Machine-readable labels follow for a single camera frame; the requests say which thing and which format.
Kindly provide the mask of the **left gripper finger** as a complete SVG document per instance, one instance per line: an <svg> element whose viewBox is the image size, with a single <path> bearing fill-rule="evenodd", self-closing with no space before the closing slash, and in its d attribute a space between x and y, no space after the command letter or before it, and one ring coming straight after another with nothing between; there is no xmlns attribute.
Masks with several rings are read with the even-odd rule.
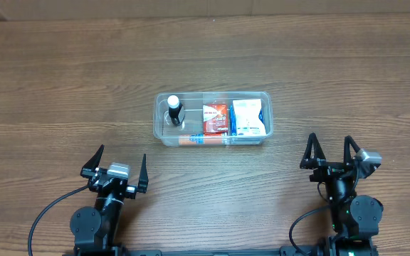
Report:
<svg viewBox="0 0 410 256"><path fill-rule="evenodd" d="M97 174L99 163L104 152L105 145L101 144L95 154L83 165L80 175L83 178L92 178Z"/></svg>
<svg viewBox="0 0 410 256"><path fill-rule="evenodd" d="M142 165L140 169L140 176L139 176L139 181L137 185L137 192L138 193L146 193L147 192L147 187L149 183L149 178L147 174L147 156L146 154L143 155L142 159Z"/></svg>

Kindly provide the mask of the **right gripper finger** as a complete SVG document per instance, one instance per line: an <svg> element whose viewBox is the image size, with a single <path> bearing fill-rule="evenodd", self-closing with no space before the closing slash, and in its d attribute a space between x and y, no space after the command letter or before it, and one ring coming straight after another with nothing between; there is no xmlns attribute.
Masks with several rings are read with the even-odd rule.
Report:
<svg viewBox="0 0 410 256"><path fill-rule="evenodd" d="M301 169L317 169L326 162L324 152L320 146L316 134L309 135L305 153L300 162Z"/></svg>
<svg viewBox="0 0 410 256"><path fill-rule="evenodd" d="M345 164L350 164L352 161L350 149L353 149L355 153L358 153L360 151L360 147L353 140L353 138L350 135L348 135L345 137L345 142L344 142L343 160Z"/></svg>

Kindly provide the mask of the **orange tablet tube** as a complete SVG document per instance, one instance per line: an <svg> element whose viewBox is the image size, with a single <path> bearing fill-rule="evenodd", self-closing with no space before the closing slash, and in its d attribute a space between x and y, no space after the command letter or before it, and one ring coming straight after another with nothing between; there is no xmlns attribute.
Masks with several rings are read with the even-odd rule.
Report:
<svg viewBox="0 0 410 256"><path fill-rule="evenodd" d="M226 143L227 133L216 134L185 134L179 136L180 146L193 146L193 145L220 145Z"/></svg>

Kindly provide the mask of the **white medicine box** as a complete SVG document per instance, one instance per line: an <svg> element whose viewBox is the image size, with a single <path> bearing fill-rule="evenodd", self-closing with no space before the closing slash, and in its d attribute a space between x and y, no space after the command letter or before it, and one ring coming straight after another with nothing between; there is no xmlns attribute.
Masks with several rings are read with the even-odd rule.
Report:
<svg viewBox="0 0 410 256"><path fill-rule="evenodd" d="M261 99L234 100L236 135L257 137L266 135Z"/></svg>

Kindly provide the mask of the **dark bottle white cap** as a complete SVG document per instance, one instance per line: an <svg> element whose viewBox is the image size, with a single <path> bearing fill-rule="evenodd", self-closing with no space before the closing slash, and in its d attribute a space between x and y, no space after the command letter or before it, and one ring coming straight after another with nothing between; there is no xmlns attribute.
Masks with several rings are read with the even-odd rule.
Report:
<svg viewBox="0 0 410 256"><path fill-rule="evenodd" d="M172 124L175 126L180 126L185 118L185 111L182 102L176 95L170 95L167 98L167 103L169 105L168 112Z"/></svg>

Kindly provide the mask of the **blue medicine box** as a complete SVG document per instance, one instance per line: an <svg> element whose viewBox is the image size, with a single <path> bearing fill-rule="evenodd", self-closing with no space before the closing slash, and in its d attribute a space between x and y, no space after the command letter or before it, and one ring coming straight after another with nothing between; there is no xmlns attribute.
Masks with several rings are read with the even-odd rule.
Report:
<svg viewBox="0 0 410 256"><path fill-rule="evenodd" d="M231 124L230 124L231 143L232 144L260 144L264 136L257 136L257 137L237 136L236 135L236 125L235 125L236 118L235 118L233 106L231 106L230 114L231 114L231 119L230 119L231 121Z"/></svg>

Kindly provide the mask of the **red medicine box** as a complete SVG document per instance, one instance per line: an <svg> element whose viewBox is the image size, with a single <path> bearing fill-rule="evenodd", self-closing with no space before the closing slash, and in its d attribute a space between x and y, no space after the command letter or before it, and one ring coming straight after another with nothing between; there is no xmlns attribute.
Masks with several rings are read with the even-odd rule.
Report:
<svg viewBox="0 0 410 256"><path fill-rule="evenodd" d="M203 105L203 129L205 134L221 134L228 131L226 104Z"/></svg>

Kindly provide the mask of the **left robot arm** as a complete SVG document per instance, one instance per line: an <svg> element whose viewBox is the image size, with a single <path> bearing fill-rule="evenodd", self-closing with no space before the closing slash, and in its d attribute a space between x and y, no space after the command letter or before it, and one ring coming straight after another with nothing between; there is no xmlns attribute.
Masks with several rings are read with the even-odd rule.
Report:
<svg viewBox="0 0 410 256"><path fill-rule="evenodd" d="M104 146L82 167L80 175L88 180L88 189L97 193L95 205L78 209L70 219L74 234L74 255L127 255L127 249L115 243L124 200L146 193L149 183L146 159L142 160L139 181L131 186L130 167L113 162L99 167Z"/></svg>

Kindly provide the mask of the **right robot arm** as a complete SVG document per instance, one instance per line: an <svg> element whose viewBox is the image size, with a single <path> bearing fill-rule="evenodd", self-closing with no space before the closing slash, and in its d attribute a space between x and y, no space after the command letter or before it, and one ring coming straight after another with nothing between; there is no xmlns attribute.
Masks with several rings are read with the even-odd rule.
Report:
<svg viewBox="0 0 410 256"><path fill-rule="evenodd" d="M379 233L384 206L371 196L356 192L360 180L371 176L382 164L382 155L357 145L345 137L343 161L328 161L316 134L309 135L300 168L311 169L310 181L323 184L327 205L312 210L303 218L330 210L332 229L336 235L321 240L309 255L376 255L372 237Z"/></svg>

